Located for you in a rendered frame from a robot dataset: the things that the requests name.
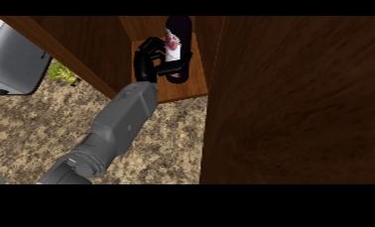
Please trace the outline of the brown wooden cabinet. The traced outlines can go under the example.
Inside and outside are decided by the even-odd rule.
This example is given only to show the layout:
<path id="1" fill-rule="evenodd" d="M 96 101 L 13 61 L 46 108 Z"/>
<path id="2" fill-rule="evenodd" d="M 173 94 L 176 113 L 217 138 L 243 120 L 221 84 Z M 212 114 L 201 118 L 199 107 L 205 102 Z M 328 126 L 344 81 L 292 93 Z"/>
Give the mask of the brown wooden cabinet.
<path id="1" fill-rule="evenodd" d="M 134 81 L 133 52 L 149 37 L 165 35 L 164 16 L 3 16 L 32 41 L 106 96 Z M 170 102 L 210 92 L 224 18 L 193 16 L 189 80 L 158 79 L 158 101 Z"/>

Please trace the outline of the green leafy vegetable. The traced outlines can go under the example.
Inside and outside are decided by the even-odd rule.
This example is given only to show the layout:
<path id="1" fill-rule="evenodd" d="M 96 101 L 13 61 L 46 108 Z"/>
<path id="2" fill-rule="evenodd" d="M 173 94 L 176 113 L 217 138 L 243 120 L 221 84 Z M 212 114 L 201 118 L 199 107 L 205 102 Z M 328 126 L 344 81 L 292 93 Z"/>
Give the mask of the green leafy vegetable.
<path id="1" fill-rule="evenodd" d="M 75 74 L 57 61 L 49 67 L 49 77 L 53 81 L 63 80 L 69 85 L 78 82 Z"/>

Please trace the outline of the dark wine bottle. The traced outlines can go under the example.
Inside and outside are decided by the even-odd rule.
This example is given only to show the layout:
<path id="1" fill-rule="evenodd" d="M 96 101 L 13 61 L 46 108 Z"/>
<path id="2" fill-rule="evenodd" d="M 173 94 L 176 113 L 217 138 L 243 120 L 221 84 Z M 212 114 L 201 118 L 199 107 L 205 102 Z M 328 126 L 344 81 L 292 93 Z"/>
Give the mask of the dark wine bottle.
<path id="1" fill-rule="evenodd" d="M 192 21 L 187 16 L 170 16 L 165 22 L 165 61 L 177 61 L 190 52 Z M 167 80 L 181 84 L 189 78 L 189 62 L 183 69 L 165 75 Z"/>

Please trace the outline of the brown wooden cabinet door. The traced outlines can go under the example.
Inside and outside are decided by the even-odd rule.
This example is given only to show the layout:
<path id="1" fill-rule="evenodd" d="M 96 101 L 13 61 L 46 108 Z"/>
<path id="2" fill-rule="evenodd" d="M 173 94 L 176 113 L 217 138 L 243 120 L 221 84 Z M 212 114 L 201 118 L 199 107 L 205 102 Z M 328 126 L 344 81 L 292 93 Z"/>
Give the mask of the brown wooden cabinet door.
<path id="1" fill-rule="evenodd" d="M 375 17 L 230 17 L 205 183 L 375 183 Z"/>

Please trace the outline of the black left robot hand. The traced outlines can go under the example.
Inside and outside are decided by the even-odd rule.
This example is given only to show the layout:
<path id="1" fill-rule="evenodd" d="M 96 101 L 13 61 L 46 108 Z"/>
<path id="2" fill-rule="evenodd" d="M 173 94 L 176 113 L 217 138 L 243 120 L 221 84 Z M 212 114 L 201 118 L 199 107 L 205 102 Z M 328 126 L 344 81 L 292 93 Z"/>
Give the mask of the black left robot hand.
<path id="1" fill-rule="evenodd" d="M 167 60 L 165 42 L 149 37 L 134 51 L 136 80 L 155 82 L 158 76 L 165 76 L 171 83 L 184 83 L 189 79 L 190 58 L 192 52 L 187 52 L 179 60 Z"/>

